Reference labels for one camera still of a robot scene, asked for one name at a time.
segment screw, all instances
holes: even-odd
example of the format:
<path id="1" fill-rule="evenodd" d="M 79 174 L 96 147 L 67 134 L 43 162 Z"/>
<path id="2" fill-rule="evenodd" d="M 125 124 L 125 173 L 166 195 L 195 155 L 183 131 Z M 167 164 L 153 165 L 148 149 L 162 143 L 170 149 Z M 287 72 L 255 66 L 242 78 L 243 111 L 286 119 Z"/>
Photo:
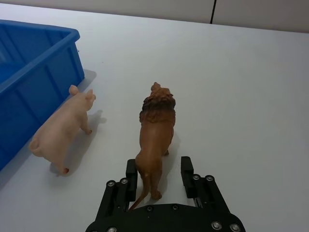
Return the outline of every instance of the screw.
<path id="1" fill-rule="evenodd" d="M 121 184 L 126 184 L 127 183 L 127 179 L 122 179 L 121 180 Z"/>
<path id="2" fill-rule="evenodd" d="M 107 232 L 117 232 L 117 229 L 115 227 L 110 227 Z"/>
<path id="3" fill-rule="evenodd" d="M 220 222 L 218 221 L 213 221 L 211 223 L 211 227 L 216 230 L 216 231 L 219 231 L 221 228 L 222 228 L 222 225 L 220 224 Z"/>
<path id="4" fill-rule="evenodd" d="M 208 180 L 208 181 L 213 181 L 213 176 L 208 175 L 208 176 L 206 177 L 206 180 Z"/>
<path id="5" fill-rule="evenodd" d="M 232 224 L 230 225 L 230 228 L 233 232 L 239 232 L 240 231 L 240 227 L 237 224 Z"/>
<path id="6" fill-rule="evenodd" d="M 152 206 L 148 206 L 148 207 L 147 207 L 147 211 L 148 211 L 148 212 L 151 212 L 152 210 L 153 210 Z"/>
<path id="7" fill-rule="evenodd" d="M 115 184 L 115 182 L 113 182 L 113 181 L 110 181 L 110 182 L 107 183 L 107 185 L 108 185 L 109 187 L 114 186 L 114 184 Z"/>

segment white wall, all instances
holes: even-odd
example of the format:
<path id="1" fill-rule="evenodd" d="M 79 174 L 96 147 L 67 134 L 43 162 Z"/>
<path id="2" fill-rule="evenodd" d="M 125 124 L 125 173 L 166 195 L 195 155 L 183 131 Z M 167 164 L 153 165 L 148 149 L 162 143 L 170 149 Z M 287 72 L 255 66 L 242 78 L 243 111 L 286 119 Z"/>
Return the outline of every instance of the white wall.
<path id="1" fill-rule="evenodd" d="M 212 23 L 309 32 L 309 0 L 217 0 Z"/>
<path id="2" fill-rule="evenodd" d="M 209 23 L 214 0 L 0 0 L 0 2 Z"/>

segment lion figurine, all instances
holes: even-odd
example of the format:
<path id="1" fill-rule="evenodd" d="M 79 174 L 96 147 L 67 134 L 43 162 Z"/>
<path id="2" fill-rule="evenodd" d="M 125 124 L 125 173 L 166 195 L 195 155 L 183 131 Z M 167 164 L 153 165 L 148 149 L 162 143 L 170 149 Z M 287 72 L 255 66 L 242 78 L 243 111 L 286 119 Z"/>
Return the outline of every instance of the lion figurine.
<path id="1" fill-rule="evenodd" d="M 162 88 L 157 82 L 151 87 L 150 96 L 144 100 L 140 112 L 140 152 L 135 158 L 143 190 L 130 210 L 149 192 L 155 200 L 162 197 L 158 184 L 162 175 L 162 157 L 169 154 L 168 148 L 174 135 L 175 104 L 169 89 Z"/>

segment blue container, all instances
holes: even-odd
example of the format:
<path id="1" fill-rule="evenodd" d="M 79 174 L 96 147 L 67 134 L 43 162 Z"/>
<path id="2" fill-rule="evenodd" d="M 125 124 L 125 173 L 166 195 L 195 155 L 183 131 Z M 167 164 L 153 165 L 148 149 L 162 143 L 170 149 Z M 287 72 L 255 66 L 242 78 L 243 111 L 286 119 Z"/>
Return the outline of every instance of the blue container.
<path id="1" fill-rule="evenodd" d="M 0 20 L 0 170 L 84 79 L 75 29 Z"/>

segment pig figurine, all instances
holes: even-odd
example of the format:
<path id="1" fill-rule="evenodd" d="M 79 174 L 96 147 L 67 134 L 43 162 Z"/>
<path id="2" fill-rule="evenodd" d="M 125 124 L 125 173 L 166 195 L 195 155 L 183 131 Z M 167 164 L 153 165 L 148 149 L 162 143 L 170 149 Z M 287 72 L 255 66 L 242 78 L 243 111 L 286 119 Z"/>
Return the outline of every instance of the pig figurine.
<path id="1" fill-rule="evenodd" d="M 69 93 L 73 97 L 49 117 L 29 144 L 29 149 L 35 156 L 54 163 L 61 174 L 69 172 L 64 167 L 64 160 L 79 128 L 86 134 L 92 132 L 88 126 L 87 111 L 96 99 L 92 89 L 87 93 L 80 93 L 76 86 L 71 85 Z"/>

